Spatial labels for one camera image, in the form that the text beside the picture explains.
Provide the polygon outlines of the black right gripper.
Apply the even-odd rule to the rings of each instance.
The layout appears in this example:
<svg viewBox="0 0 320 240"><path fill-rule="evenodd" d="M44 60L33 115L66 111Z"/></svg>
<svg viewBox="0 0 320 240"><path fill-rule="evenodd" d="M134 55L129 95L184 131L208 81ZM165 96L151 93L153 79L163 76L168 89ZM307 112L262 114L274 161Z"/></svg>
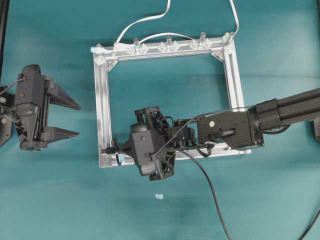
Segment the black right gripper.
<svg viewBox="0 0 320 240"><path fill-rule="evenodd" d="M186 120L173 120L170 125L168 119L171 117L164 116L158 106L138 109L134 114L137 119L136 124L146 124L152 134L154 150L150 153L150 159L155 164L155 173L147 176L151 181L173 176L177 149L196 145L195 130L184 126ZM132 157L130 135L124 144L124 153Z"/></svg>

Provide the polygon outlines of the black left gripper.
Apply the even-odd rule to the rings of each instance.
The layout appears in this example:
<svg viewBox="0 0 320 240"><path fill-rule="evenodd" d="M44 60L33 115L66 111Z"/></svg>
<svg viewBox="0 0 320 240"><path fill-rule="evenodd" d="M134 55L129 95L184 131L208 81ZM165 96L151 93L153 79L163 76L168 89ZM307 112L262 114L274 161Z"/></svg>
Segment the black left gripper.
<svg viewBox="0 0 320 240"><path fill-rule="evenodd" d="M57 142L79 135L78 132L48 125L49 104L74 110L81 106L52 77L42 75L38 64L25 66L18 75L14 107L18 122L16 130L20 149L40 151L47 142Z"/></svg>

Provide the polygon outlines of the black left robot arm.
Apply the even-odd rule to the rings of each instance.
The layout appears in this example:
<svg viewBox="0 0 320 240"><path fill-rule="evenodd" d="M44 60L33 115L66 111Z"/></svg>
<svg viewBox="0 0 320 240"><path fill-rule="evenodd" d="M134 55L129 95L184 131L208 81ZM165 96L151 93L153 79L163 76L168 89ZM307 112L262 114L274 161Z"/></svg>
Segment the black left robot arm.
<svg viewBox="0 0 320 240"><path fill-rule="evenodd" d="M15 127L21 150L38 152L48 144L74 138L78 132L48 125L50 105L80 110L80 105L50 76L43 75L38 64L25 66L18 74L16 92L0 87L0 144L12 136Z"/></svg>

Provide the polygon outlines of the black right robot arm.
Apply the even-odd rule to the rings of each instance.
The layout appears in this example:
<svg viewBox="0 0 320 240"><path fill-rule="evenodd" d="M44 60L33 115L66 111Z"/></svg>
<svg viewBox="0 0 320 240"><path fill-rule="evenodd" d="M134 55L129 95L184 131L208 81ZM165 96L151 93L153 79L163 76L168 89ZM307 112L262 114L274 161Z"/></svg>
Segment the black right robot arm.
<svg viewBox="0 0 320 240"><path fill-rule="evenodd" d="M320 91L314 89L282 99L272 99L245 110L228 109L174 120L158 107L135 112L128 140L119 150L133 158L142 176L163 180L174 175L177 151L202 148L208 157L217 141L233 150L264 145L265 134L279 134L292 124L320 116Z"/></svg>

